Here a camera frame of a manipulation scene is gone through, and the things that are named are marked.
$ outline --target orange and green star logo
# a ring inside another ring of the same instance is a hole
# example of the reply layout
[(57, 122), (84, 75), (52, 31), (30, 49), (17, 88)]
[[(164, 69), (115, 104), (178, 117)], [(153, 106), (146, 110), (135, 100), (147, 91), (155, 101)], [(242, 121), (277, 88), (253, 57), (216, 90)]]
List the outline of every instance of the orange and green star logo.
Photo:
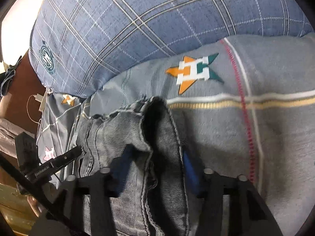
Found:
[(74, 106), (74, 100), (77, 98), (77, 97), (73, 97), (69, 94), (63, 94), (63, 101), (61, 104), (67, 104), (70, 105), (70, 106)]
[(184, 56), (183, 61), (179, 62), (178, 67), (170, 67), (167, 69), (166, 73), (177, 77), (176, 85), (179, 85), (178, 94), (183, 94), (198, 79), (211, 79), (224, 83), (223, 80), (209, 67), (217, 56), (218, 53), (198, 59)]

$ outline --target blue cloth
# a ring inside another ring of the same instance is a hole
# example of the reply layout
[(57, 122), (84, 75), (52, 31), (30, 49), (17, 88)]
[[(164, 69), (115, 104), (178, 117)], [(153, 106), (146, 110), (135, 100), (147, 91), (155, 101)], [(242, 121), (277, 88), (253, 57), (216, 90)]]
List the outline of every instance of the blue cloth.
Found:
[(294, 0), (44, 0), (29, 58), (46, 87), (86, 98), (132, 66), (229, 35), (311, 31)]
[(6, 72), (0, 75), (0, 99), (7, 95), (7, 91), (9, 89), (10, 83), (13, 81), (13, 77), (15, 76), (15, 70), (22, 61), (22, 56), (19, 57), (18, 61), (14, 66), (10, 65)]

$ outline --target gray bedsheet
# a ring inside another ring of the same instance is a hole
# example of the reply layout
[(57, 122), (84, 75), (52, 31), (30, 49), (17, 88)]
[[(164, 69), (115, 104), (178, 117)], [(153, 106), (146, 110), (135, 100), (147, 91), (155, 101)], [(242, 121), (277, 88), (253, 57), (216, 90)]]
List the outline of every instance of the gray bedsheet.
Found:
[[(61, 104), (62, 94), (50, 95), (43, 113), (43, 128), (48, 128), (38, 140), (40, 158), (46, 147), (54, 146), (59, 155), (74, 146), (91, 116), (106, 117), (143, 97), (160, 96), (171, 109), (181, 142), (218, 173), (247, 175), (283, 234), (294, 235), (315, 203), (314, 41), (313, 33), (302, 38), (240, 35), (202, 46), (184, 55), (198, 59), (218, 53), (202, 69), (208, 67), (224, 83), (198, 79), (182, 94), (176, 83), (183, 71), (177, 77), (166, 73), (180, 65), (183, 55), (177, 55), (121, 73), (82, 104), (77, 98), (74, 106)], [(100, 156), (105, 152), (98, 151)], [(61, 176), (72, 170), (69, 166)], [(200, 203), (188, 197), (193, 231)], [(88, 206), (85, 210), (89, 232)]]

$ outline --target charging cable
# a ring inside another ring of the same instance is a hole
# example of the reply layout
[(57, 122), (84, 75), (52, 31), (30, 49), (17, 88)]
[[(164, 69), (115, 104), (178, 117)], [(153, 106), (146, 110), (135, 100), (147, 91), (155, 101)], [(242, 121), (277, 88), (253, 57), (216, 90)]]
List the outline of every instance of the charging cable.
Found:
[(30, 114), (29, 114), (29, 112), (28, 112), (28, 102), (29, 102), (29, 100), (30, 100), (30, 98), (31, 97), (34, 97), (37, 101), (39, 101), (38, 99), (40, 98), (40, 97), (37, 97), (39, 94), (37, 94), (37, 95), (30, 95), (29, 96), (29, 98), (28, 98), (28, 100), (27, 100), (27, 103), (26, 103), (26, 111), (27, 111), (27, 115), (28, 115), (28, 117), (30, 118), (30, 120), (32, 121), (32, 122), (35, 122), (35, 123), (37, 123), (38, 125), (39, 125), (39, 122), (37, 122), (37, 121), (34, 121), (31, 117), (30, 117)]

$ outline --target tan stripe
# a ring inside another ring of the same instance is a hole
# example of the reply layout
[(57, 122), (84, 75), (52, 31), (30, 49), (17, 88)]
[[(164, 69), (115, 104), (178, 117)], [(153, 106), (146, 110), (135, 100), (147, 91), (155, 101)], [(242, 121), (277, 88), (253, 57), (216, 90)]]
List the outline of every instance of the tan stripe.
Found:
[[(289, 107), (300, 107), (308, 106), (315, 103), (315, 97), (308, 99), (301, 99), (295, 101), (280, 101), (270, 100), (263, 103), (246, 104), (246, 109), (267, 109), (272, 107), (289, 108)], [(237, 101), (226, 100), (214, 103), (173, 103), (169, 105), (170, 109), (221, 109), (227, 107), (242, 108), (242, 104)]]

